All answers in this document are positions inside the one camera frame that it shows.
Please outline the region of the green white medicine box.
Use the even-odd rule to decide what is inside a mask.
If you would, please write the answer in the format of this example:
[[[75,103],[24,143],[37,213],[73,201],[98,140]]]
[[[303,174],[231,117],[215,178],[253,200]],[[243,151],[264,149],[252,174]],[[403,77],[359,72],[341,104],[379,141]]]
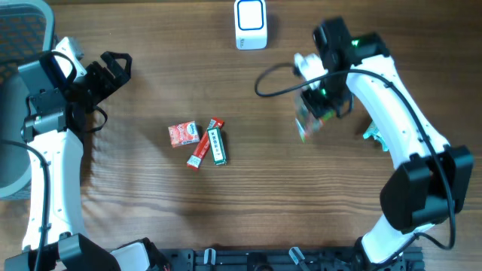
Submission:
[[[211,145],[212,157],[216,166],[225,165],[227,156],[224,150],[224,143],[221,137],[221,130],[218,127],[207,129]]]

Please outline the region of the mint green wipes pack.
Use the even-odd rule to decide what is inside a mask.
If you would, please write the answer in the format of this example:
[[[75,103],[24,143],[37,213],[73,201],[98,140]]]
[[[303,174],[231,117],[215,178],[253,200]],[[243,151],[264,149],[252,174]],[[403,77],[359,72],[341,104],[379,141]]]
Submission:
[[[374,141],[379,142],[382,146],[384,152],[387,152],[389,148],[387,147],[384,138],[381,135],[380,130],[376,126],[375,122],[371,122],[366,131],[363,134],[363,139],[372,138]]]

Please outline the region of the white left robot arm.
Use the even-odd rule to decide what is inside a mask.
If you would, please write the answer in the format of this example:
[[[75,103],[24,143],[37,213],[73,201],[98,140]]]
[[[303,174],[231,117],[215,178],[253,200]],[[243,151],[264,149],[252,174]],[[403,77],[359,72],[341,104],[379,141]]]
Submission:
[[[153,270],[168,260],[147,238],[112,251],[91,241],[81,214],[80,167],[89,133],[79,115],[131,78],[132,57],[106,51],[102,64],[83,67],[74,55],[44,51],[20,63],[18,72],[29,95],[21,142],[3,145],[25,149],[31,166],[31,207],[22,252],[5,260],[6,270]]]

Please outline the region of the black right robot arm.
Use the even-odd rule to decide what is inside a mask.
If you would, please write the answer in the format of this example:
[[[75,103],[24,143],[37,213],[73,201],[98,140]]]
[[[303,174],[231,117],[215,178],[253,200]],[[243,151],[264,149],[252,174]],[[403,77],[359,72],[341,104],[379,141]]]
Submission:
[[[317,53],[296,54],[306,85],[297,96],[302,138],[359,100],[369,113],[394,173],[380,192],[382,216],[358,240],[358,269],[381,269],[435,225],[456,223],[474,166],[466,146],[453,147],[425,118],[402,83],[395,62],[375,32],[354,37],[343,19],[325,20],[313,33]]]

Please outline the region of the red stick sachet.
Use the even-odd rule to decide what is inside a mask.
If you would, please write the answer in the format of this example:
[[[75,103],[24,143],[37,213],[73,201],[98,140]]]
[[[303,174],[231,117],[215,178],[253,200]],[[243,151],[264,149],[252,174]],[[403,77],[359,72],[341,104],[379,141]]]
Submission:
[[[224,125],[223,120],[221,120],[220,118],[214,117],[210,120],[208,129],[212,129],[215,127],[222,128],[223,125]],[[208,133],[205,132],[200,142],[198,143],[196,149],[194,150],[193,154],[187,161],[187,167],[194,170],[198,170],[209,149],[210,149],[209,136],[208,136]]]

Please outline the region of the green snack bag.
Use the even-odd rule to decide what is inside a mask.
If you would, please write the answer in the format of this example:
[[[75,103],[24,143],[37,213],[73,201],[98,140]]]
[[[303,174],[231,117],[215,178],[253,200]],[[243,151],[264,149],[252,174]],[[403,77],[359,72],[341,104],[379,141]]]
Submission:
[[[335,115],[334,110],[328,110],[320,118],[317,118],[309,111],[304,104],[301,94],[295,97],[295,123],[300,138],[305,142],[313,133],[318,132],[325,123]]]

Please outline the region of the red tissue pack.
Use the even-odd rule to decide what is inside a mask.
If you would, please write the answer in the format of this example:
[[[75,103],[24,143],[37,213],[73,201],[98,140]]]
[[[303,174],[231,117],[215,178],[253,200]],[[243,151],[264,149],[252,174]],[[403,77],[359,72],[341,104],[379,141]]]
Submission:
[[[200,141],[197,124],[195,121],[169,126],[168,130],[170,142],[174,148]]]

